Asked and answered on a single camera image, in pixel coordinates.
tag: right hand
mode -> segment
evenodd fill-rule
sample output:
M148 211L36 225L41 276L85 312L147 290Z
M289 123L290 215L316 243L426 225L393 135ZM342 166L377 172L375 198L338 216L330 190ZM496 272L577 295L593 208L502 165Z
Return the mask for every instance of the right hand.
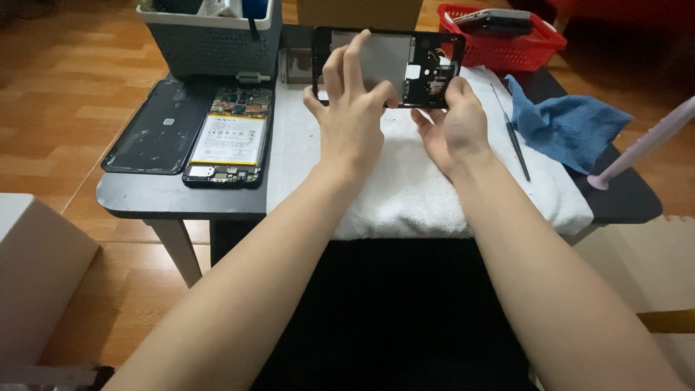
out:
M432 161L453 180L458 169L468 169L476 157L490 156L492 149L487 141L487 116L467 80L452 79L445 98L448 111L425 110L434 123L418 109L412 109L410 116Z

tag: black fabric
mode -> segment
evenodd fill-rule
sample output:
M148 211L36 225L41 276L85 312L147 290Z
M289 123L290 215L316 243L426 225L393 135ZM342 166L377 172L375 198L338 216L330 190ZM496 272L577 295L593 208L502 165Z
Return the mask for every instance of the black fabric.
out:
M329 243L252 390L536 390L473 240Z

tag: blue cloth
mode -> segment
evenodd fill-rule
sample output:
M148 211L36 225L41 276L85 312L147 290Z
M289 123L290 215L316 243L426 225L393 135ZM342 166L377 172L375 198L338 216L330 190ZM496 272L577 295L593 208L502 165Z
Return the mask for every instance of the blue cloth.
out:
M585 95L533 104L508 74L512 124L526 145L572 169L589 174L603 150L634 117Z

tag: gray basket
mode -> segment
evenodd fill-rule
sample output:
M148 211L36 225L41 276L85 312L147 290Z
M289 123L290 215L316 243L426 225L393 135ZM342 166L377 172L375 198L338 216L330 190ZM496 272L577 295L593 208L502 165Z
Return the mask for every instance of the gray basket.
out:
M157 42L175 77L194 74L236 76L260 72L273 76L282 32L282 0L268 2L265 19L256 19L258 35L248 19L169 13L138 13Z

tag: red plastic basket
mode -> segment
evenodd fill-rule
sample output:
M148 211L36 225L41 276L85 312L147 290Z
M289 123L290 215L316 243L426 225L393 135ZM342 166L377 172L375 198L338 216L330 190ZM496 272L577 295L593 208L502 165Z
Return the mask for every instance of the red plastic basket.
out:
M448 19L474 13L483 8L441 4L439 14L439 32L451 32L466 36L466 51L462 64L464 67L485 65L490 70L537 71L556 51L564 49L567 40L545 23L538 15L531 14L533 31L529 35L515 38L481 37L462 33L459 27ZM446 56L451 58L452 48L443 45Z

